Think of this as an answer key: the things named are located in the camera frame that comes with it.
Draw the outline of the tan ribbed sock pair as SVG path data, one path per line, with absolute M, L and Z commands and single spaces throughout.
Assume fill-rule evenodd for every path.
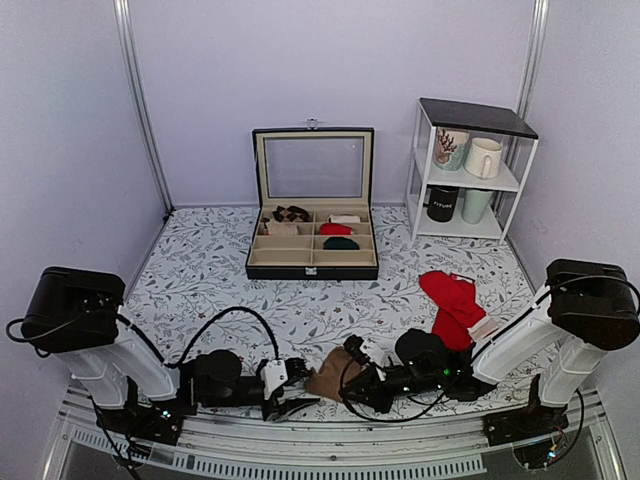
M 343 347 L 334 348 L 318 371 L 312 369 L 310 377 L 305 382 L 306 392 L 342 402 L 339 395 L 340 377 L 351 359 L 351 355 Z

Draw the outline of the black compartment storage box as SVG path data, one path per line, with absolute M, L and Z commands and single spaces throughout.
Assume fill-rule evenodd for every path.
M 375 131 L 371 127 L 270 128 L 252 132 L 260 211 L 246 260 L 252 280 L 375 280 L 379 262 L 371 212 Z M 265 234 L 277 206 L 311 221 L 297 236 Z M 319 227 L 331 214 L 359 215 L 347 237 L 359 250 L 324 250 Z

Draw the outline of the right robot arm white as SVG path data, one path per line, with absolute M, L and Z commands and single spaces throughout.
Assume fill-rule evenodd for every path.
M 537 436 L 563 408 L 610 351 L 639 336 L 639 291 L 623 268 L 604 263 L 557 259 L 534 299 L 516 318 L 499 327 L 483 318 L 468 330 L 463 351 L 445 345 L 437 333 L 412 328 L 395 343 L 399 364 L 387 366 L 382 352 L 352 335 L 344 343 L 361 372 L 340 379 L 338 393 L 346 406 L 360 403 L 389 412 L 403 395 L 440 390 L 444 396 L 474 402 L 496 388 L 525 360 L 552 343 L 558 357 L 532 383 L 533 401 L 517 415 L 517 427 Z

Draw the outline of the dark green rolled socks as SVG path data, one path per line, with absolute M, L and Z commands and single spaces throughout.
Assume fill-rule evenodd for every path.
M 359 250 L 359 244 L 347 237 L 330 237 L 323 244 L 324 250 Z

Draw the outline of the red sock pair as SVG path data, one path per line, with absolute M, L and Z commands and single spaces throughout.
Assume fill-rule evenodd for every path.
M 447 348 L 464 351 L 473 342 L 498 331 L 497 321 L 476 303 L 473 280 L 430 271 L 419 277 L 419 285 L 438 307 L 432 333 L 440 337 Z

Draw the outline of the floral patterned table mat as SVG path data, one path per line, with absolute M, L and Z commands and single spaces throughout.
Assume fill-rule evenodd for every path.
M 372 216 L 377 279 L 283 281 L 246 275 L 256 209 L 179 210 L 129 287 L 127 315 L 168 360 L 229 349 L 252 374 L 275 352 L 316 368 L 350 335 L 392 351 L 405 331 L 430 330 L 437 308 L 419 277 L 431 270 L 473 279 L 477 303 L 498 321 L 529 304 L 532 290 L 507 245 L 413 238 L 401 207 L 376 207 Z

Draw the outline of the pale green tumbler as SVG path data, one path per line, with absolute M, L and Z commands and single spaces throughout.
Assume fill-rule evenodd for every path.
M 492 190 L 467 189 L 461 213 L 462 220 L 467 224 L 478 224 L 482 220 L 492 196 Z

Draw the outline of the white shelf rack black top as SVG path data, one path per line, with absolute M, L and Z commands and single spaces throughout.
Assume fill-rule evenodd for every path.
M 470 133 L 466 158 L 457 171 L 445 171 L 434 164 L 436 131 L 439 127 Z M 496 178 L 483 180 L 469 174 L 464 168 L 471 141 L 476 137 L 490 138 L 502 145 L 500 171 Z M 452 100 L 419 99 L 406 187 L 411 236 L 478 238 L 504 242 L 538 143 L 539 135 L 510 109 Z M 427 216 L 430 188 L 434 185 L 459 188 L 454 214 L 449 222 L 436 222 Z M 461 218 L 467 189 L 493 191 L 489 206 L 476 225 L 467 224 Z

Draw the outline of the coral pattern mug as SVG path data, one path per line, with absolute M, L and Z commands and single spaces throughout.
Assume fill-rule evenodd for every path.
M 470 133 L 439 127 L 436 131 L 436 157 L 434 164 L 445 171 L 457 171 L 466 158 Z

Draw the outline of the cream white mug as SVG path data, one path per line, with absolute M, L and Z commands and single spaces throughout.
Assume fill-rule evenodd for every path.
M 469 174 L 483 180 L 496 178 L 500 171 L 502 151 L 502 145 L 493 139 L 473 138 L 464 168 Z

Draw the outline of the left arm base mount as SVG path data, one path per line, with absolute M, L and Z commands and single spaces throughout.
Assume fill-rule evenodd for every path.
M 180 437 L 184 407 L 177 400 L 151 401 L 142 404 L 138 399 L 138 386 L 127 378 L 127 395 L 121 409 L 99 407 L 96 425 L 108 431 L 123 434 L 129 439 L 148 440 L 176 446 Z

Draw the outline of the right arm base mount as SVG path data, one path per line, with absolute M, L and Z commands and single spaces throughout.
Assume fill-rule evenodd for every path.
M 539 398 L 541 375 L 531 381 L 528 404 L 524 407 L 485 415 L 483 433 L 490 446 L 526 440 L 550 434 L 558 428 L 569 425 L 566 410 L 561 407 L 547 407 Z

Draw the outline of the right aluminium corner post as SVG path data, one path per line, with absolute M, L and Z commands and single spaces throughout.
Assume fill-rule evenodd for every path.
M 536 79 L 544 49 L 549 7 L 549 0 L 535 0 L 533 4 L 528 47 L 516 108 L 516 113 L 523 120 L 528 116 L 534 95 Z

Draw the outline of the aluminium corner post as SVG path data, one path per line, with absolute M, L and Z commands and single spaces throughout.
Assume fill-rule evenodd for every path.
M 131 90 L 134 110 L 137 115 L 144 149 L 146 151 L 152 177 L 163 205 L 165 215 L 168 216 L 174 210 L 174 202 L 160 159 L 151 116 L 145 97 L 131 19 L 130 2 L 127 0 L 114 0 L 113 6 L 125 72 Z
M 528 116 L 534 95 L 536 79 L 544 49 L 549 7 L 549 0 L 535 0 L 533 4 L 528 47 L 516 108 L 516 113 L 523 120 Z

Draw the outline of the left aluminium corner post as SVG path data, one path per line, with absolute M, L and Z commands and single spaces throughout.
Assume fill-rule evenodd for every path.
M 130 2 L 127 0 L 114 0 L 113 6 L 125 72 L 131 90 L 134 110 L 137 115 L 144 149 L 146 151 L 152 177 L 163 205 L 165 215 L 168 216 L 174 210 L 174 202 L 160 159 L 151 116 L 145 97 L 131 19 Z

